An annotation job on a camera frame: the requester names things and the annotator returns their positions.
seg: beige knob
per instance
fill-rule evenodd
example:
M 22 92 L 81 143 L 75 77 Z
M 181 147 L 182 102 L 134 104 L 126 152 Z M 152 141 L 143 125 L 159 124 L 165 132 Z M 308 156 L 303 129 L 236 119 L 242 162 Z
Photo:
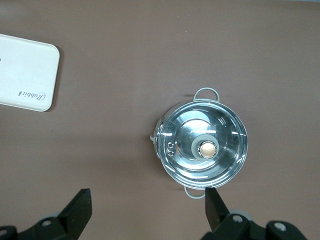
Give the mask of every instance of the beige knob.
M 216 146 L 212 142 L 204 142 L 200 146 L 200 154 L 205 158 L 211 158 L 216 154 Z

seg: white cutting board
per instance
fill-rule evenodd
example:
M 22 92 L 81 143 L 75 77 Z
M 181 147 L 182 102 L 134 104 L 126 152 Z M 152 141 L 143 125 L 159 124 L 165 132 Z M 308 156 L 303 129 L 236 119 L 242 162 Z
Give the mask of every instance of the white cutting board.
M 51 44 L 0 34 L 0 104 L 48 110 L 59 58 L 58 49 Z

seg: brown surface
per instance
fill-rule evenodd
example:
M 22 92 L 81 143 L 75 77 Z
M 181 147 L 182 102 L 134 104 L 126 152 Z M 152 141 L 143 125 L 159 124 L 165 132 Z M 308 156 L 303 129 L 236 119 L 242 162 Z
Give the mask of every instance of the brown surface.
M 82 240 L 200 239 L 204 200 L 166 174 L 149 135 L 213 87 L 249 136 L 226 205 L 320 239 L 319 3 L 0 1 L 0 23 L 61 53 L 48 112 L 0 105 L 0 225 L 22 231 L 91 188 Z

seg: pot handle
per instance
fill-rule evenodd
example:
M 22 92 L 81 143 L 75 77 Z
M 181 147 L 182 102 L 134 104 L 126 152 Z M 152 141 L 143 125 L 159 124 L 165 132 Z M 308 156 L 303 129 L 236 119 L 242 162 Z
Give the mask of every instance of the pot handle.
M 192 199 L 202 199 L 203 197 L 205 197 L 206 195 L 206 192 L 200 194 L 200 195 L 193 195 L 191 194 L 190 192 L 188 192 L 187 190 L 187 187 L 186 186 L 183 186 L 184 187 L 184 191 L 185 191 L 185 194 L 187 194 L 190 198 Z
M 218 92 L 216 91 L 216 90 L 214 90 L 213 88 L 211 88 L 211 87 L 203 87 L 203 88 L 200 88 L 196 93 L 195 93 L 195 95 L 194 95 L 194 97 L 193 97 L 193 101 L 196 101 L 196 100 L 203 100 L 203 99 L 206 99 L 206 98 L 197 98 L 197 95 L 198 95 L 198 93 L 200 93 L 201 91 L 203 91 L 203 90 L 210 90 L 211 92 L 213 92 L 214 94 L 215 94 L 215 100 L 213 100 L 213 101 L 216 101 L 216 102 L 220 102 L 220 97 L 219 97 L 219 94 L 218 94 Z

